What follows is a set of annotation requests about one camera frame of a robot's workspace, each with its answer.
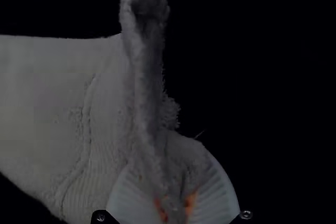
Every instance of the screw head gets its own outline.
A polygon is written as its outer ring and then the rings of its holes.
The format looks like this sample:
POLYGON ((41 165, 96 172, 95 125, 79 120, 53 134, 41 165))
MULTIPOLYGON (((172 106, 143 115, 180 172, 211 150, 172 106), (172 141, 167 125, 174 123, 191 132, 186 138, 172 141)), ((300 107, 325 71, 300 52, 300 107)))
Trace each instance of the screw head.
POLYGON ((239 216, 244 220, 249 220, 252 218, 253 213, 251 211, 245 210, 245 211, 241 211, 239 216))
POLYGON ((101 221, 101 222, 105 221, 105 215, 97 214, 97 221, 101 221))

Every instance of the white cloth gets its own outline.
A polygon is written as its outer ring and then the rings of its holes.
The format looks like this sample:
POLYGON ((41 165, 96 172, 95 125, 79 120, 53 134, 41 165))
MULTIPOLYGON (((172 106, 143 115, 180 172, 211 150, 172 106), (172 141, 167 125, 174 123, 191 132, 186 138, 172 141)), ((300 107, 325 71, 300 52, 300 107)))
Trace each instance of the white cloth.
POLYGON ((161 74, 168 13, 166 0, 121 0, 122 33, 109 38, 0 36, 0 172, 69 224, 105 208, 128 162, 148 194, 170 196, 162 205, 174 224, 183 209, 169 204, 206 179, 204 146, 172 132, 178 106, 161 74), (186 158, 171 136, 188 143, 186 158))

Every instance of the orange spot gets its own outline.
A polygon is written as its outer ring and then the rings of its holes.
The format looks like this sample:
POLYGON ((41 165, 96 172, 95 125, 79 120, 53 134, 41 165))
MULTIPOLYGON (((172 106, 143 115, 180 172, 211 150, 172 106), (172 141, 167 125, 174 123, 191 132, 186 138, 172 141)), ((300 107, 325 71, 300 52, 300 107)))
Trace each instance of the orange spot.
MULTIPOLYGON (((197 196, 197 190, 195 192, 193 192, 192 194, 190 194, 184 201, 184 210, 185 210, 185 214, 187 215, 188 218, 192 214, 192 211, 195 207, 196 196, 197 196)), ((168 216, 165 213, 165 211, 163 210, 163 208, 161 207, 160 200, 155 199, 154 204, 155 204, 155 207, 160 214, 161 220, 163 222, 168 222, 168 216)))
POLYGON ((156 209, 158 210, 158 212, 160 214, 161 220, 163 222, 168 222, 168 216, 165 213, 164 209, 161 207, 160 200, 159 199, 155 199, 154 200, 154 204, 155 204, 155 207, 156 207, 156 209))
POLYGON ((197 196, 197 190, 190 194, 184 201, 185 214, 189 217, 195 207, 195 199, 197 196))

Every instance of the terry cloth fabric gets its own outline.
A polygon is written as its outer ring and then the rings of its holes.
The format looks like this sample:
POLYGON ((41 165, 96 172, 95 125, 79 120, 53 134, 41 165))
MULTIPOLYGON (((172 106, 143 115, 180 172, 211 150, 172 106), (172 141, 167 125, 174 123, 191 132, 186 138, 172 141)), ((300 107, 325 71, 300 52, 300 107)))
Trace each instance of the terry cloth fabric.
POLYGON ((166 0, 121 0, 109 38, 0 36, 0 171, 69 224, 106 207, 127 164, 169 223, 185 223, 183 197, 206 180, 202 144, 167 144, 181 137, 162 76, 168 14, 166 0))

